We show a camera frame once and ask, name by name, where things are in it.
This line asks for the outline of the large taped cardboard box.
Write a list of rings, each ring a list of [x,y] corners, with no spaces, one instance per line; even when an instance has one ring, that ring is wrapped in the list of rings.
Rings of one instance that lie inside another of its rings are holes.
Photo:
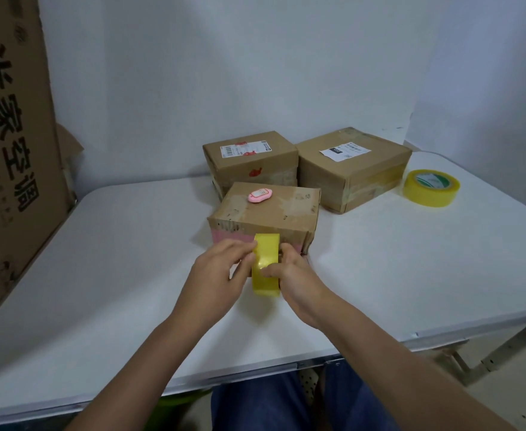
[[[320,205],[336,214],[396,188],[412,155],[404,145],[352,127],[295,146],[299,186],[320,189]]]

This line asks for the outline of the small box with pink tape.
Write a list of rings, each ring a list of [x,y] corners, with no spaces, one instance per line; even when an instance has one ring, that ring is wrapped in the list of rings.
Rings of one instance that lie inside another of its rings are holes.
[[[247,196],[259,188],[270,188],[273,196],[261,203],[249,203]],[[319,188],[236,182],[207,218],[212,241],[250,242],[257,233],[279,233],[281,243],[289,243],[306,255],[315,237],[320,200]]]

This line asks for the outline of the person's right forearm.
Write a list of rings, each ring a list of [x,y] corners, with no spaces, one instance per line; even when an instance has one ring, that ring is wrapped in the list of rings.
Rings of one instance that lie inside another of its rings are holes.
[[[518,431],[339,296],[319,298],[312,315],[402,431]]]

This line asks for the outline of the yellow tape roll green core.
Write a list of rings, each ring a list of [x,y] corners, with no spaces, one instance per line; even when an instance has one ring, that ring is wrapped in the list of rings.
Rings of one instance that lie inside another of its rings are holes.
[[[406,175],[403,196],[425,207],[443,208],[454,201],[459,190],[459,180],[447,173],[416,169]]]

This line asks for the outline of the person's left forearm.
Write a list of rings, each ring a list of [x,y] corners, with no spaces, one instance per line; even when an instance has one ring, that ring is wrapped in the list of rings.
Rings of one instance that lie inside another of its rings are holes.
[[[65,431],[143,431],[174,373],[215,322],[206,309],[175,309]]]

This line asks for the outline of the person's right hand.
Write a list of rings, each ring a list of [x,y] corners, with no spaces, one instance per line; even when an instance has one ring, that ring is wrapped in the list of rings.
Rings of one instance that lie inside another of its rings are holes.
[[[332,295],[304,258],[288,243],[280,244],[281,261],[287,271],[279,279],[281,295],[294,313],[307,325],[321,330],[324,301]]]

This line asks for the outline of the large printed cardboard sheet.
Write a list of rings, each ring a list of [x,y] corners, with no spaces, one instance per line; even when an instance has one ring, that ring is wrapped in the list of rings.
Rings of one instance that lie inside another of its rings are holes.
[[[0,304],[76,202],[38,0],[0,0]]]

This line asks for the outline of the cardboard box with red mark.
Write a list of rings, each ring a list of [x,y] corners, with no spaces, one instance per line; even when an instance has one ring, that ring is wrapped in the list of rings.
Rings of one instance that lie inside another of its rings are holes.
[[[276,131],[202,146],[220,200],[236,182],[298,186],[298,150]]]

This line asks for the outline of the person's blue trousers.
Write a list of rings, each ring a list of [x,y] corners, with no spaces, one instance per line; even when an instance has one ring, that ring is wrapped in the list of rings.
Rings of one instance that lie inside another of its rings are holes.
[[[332,431],[400,431],[369,386],[347,362],[324,367],[324,406]],[[314,431],[296,371],[216,387],[212,431]]]

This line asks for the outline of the person's left hand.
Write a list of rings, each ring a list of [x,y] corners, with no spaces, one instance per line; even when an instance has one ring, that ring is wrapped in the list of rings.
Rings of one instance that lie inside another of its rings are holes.
[[[251,272],[229,271],[227,256],[254,252],[255,241],[224,239],[194,262],[172,315],[202,327],[212,327],[236,303]]]

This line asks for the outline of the metal table leg frame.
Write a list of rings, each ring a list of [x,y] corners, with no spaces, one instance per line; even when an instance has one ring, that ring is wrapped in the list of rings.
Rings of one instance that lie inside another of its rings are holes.
[[[418,350],[478,400],[505,415],[526,415],[526,326]]]

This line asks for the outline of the green stool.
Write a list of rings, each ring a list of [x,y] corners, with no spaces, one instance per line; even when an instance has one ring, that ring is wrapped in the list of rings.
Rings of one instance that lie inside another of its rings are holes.
[[[207,388],[162,396],[158,401],[157,408],[166,409],[194,403],[211,392],[212,388]]]

